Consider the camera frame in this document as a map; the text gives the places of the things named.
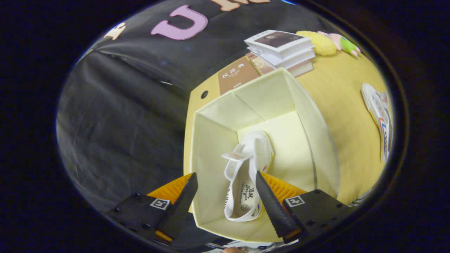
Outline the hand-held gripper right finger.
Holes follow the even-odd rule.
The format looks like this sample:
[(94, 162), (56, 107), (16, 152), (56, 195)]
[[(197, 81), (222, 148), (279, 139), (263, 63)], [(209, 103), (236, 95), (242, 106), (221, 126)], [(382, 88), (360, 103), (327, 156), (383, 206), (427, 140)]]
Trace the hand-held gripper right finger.
[(256, 187), (277, 236), (286, 244), (321, 239), (353, 211), (321, 189), (306, 192), (260, 171)]

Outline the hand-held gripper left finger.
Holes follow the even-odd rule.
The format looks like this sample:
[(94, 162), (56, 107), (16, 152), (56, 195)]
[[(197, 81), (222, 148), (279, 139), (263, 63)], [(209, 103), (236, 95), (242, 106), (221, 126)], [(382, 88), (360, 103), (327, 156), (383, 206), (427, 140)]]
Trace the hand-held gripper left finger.
[(171, 244), (181, 231), (197, 189), (197, 174), (190, 173), (148, 194), (133, 193), (107, 216), (145, 240)]

